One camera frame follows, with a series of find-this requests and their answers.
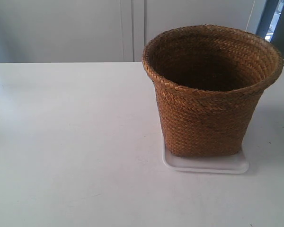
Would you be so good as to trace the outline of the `brown woven wicker basket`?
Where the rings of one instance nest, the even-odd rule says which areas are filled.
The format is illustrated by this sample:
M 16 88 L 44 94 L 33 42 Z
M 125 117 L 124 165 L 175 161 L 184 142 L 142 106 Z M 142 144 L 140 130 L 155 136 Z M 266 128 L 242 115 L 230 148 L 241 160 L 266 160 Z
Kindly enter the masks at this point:
M 154 84 L 166 148 L 177 157 L 217 157 L 241 150 L 284 60 L 255 34 L 197 25 L 157 35 L 145 46 L 142 64 Z

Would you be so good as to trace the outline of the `white plastic tray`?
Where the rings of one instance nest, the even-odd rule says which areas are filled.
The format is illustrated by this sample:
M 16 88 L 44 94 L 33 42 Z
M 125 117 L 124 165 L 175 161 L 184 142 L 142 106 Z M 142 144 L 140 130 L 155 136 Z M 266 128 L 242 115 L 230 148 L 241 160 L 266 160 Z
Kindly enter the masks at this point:
M 162 160 L 174 171 L 192 173 L 239 175 L 247 172 L 250 166 L 242 151 L 221 157 L 177 157 L 171 154 L 165 143 L 162 143 Z

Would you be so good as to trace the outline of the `white cabinet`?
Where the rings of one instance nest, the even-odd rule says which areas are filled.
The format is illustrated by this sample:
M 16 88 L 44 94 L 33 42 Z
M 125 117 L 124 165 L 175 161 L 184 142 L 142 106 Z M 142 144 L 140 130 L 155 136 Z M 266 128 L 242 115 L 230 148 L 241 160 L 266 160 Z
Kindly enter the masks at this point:
M 0 0 L 0 63 L 139 61 L 182 26 L 256 32 L 263 0 Z

